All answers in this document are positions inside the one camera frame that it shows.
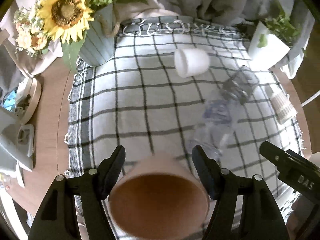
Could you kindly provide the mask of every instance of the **plaid tablecloth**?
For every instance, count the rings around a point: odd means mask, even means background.
[[[204,101],[242,65],[251,66],[245,47],[249,40],[234,28],[221,28],[189,17],[136,19],[123,23],[116,38],[115,56],[102,66],[89,68],[79,61],[79,72],[71,91],[69,150],[71,177],[97,167],[117,145],[126,149],[122,175],[152,154],[169,153],[195,176],[186,150],[193,126],[204,112]],[[201,48],[210,56],[210,70],[191,78],[180,78],[174,69],[177,48]],[[236,131],[220,166],[239,176],[261,174],[274,197],[287,189],[276,177],[276,168],[259,155],[260,144],[302,154],[301,133],[294,118],[280,125],[265,88],[281,87],[270,71],[255,71],[260,80],[251,100],[241,106]],[[80,200],[76,199],[81,209]],[[202,237],[208,220],[191,236]],[[108,213],[108,203],[104,203]],[[240,220],[239,197],[234,225]],[[111,224],[117,239],[129,238]]]

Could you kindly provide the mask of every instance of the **terracotta pot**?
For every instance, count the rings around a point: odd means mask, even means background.
[[[169,156],[138,163],[112,189],[110,213],[117,225],[144,239],[183,239],[207,217],[202,184]]]

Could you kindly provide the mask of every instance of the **white ceramic cup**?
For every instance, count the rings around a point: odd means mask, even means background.
[[[174,53],[174,65],[182,78],[206,72],[209,64],[209,56],[203,49],[177,49]]]

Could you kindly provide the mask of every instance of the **striped container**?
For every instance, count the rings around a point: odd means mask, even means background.
[[[91,67],[105,64],[115,53],[115,38],[106,37],[103,28],[113,29],[112,4],[96,11],[94,21],[89,22],[90,29],[79,56]]]

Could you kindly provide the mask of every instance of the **plastic bottle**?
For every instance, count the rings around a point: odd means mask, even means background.
[[[201,121],[195,125],[188,152],[191,153],[194,146],[200,145],[209,158],[217,161],[234,132],[241,105],[247,102],[258,84],[255,74],[242,66],[223,84],[221,90],[213,90],[205,102]]]

